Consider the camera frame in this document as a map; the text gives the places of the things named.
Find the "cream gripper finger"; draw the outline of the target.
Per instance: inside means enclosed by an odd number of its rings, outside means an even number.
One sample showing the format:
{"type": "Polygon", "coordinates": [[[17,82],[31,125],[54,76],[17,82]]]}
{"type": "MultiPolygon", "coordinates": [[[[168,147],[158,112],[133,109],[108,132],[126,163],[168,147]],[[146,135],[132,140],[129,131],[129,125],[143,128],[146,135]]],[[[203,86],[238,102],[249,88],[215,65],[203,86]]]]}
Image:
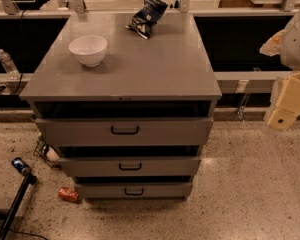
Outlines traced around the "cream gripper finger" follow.
{"type": "Polygon", "coordinates": [[[270,102],[266,126],[280,132],[288,129],[300,116],[300,71],[275,80],[270,102]]]}
{"type": "Polygon", "coordinates": [[[282,38],[285,34],[284,30],[280,30],[270,37],[259,49],[263,55],[273,57],[280,55],[282,51],[282,38]]]}

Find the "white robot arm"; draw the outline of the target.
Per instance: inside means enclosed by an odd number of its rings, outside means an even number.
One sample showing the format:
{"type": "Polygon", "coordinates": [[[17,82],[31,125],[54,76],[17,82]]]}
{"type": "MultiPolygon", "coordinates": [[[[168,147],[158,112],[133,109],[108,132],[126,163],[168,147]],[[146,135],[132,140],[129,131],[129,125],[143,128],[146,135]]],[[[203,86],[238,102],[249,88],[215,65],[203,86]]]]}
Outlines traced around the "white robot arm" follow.
{"type": "Polygon", "coordinates": [[[300,9],[259,52],[270,57],[279,55],[281,64],[291,69],[289,76],[275,80],[270,107],[264,116],[267,129],[283,132],[300,116],[300,9]]]}

